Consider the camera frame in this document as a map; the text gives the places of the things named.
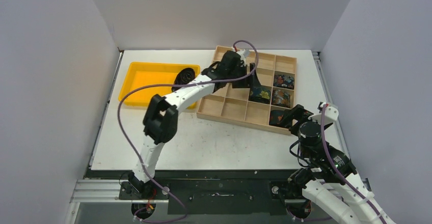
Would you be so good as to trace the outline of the blue yellow floral tie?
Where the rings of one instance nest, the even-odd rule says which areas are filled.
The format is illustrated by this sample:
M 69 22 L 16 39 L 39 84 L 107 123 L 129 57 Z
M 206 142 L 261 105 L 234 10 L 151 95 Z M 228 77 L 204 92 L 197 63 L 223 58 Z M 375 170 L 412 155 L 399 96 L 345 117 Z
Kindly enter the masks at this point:
M 250 87 L 249 101 L 270 104 L 271 89 L 262 85 Z

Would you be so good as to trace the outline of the wooden compartment box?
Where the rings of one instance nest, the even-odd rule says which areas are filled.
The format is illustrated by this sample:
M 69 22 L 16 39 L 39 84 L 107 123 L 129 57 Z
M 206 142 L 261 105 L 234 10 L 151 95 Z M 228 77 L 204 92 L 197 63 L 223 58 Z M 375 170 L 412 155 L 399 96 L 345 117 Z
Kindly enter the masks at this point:
M 274 89 L 282 89 L 291 95 L 291 108 L 295 106 L 294 90 L 274 87 L 274 75 L 291 75 L 295 78 L 297 59 L 278 54 L 255 53 L 250 51 L 246 59 L 247 72 L 250 71 L 250 63 L 255 63 L 256 74 L 262 86 L 271 89 L 271 99 Z M 291 109 L 270 104 L 249 101 L 250 88 L 235 89 L 232 84 L 227 84 L 217 92 L 204 97 L 197 111 L 197 117 L 233 125 L 244 126 L 252 129 L 265 130 L 279 134 L 289 135 L 288 128 L 270 126 L 269 115 L 271 110 Z

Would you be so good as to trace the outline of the yellow plastic tray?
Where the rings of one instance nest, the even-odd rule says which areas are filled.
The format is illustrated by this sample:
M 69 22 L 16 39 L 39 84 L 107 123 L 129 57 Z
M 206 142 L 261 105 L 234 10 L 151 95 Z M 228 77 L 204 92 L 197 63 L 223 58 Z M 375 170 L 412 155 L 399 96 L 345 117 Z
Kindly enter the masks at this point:
M 129 92 L 143 86 L 161 83 L 173 84 L 177 74 L 184 68 L 193 68 L 196 75 L 201 71 L 200 66 L 192 64 L 132 62 L 126 72 L 118 100 L 122 100 Z M 155 94 L 163 96 L 168 93 L 171 93 L 170 87 L 148 88 L 128 96 L 123 104 L 146 108 Z

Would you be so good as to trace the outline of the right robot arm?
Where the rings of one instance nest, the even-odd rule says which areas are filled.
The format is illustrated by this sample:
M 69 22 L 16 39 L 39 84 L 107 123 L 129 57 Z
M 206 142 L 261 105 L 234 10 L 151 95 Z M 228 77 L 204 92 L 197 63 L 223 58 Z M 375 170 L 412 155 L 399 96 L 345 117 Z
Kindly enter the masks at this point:
M 320 102 L 313 114 L 298 104 L 286 109 L 277 126 L 298 139 L 290 146 L 300 169 L 287 179 L 287 195 L 305 198 L 338 223 L 394 223 L 363 183 L 351 159 L 326 140 L 339 117 L 337 107 Z

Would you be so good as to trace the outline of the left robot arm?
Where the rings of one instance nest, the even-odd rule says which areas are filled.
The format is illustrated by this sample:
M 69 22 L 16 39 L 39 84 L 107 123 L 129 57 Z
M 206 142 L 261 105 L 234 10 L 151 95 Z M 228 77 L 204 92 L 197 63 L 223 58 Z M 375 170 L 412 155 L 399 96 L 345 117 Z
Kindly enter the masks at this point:
M 134 150 L 138 162 L 128 174 L 132 192 L 139 199 L 150 197 L 158 186 L 153 179 L 155 167 L 165 143 L 177 133 L 179 115 L 199 99 L 229 83 L 236 88 L 245 88 L 254 73 L 253 68 L 246 67 L 249 55 L 249 50 L 233 47 L 224 53 L 220 61 L 203 69 L 197 76 L 181 78 L 171 84 L 173 92 L 155 94 L 150 99 L 143 118 L 144 142 L 140 150 Z

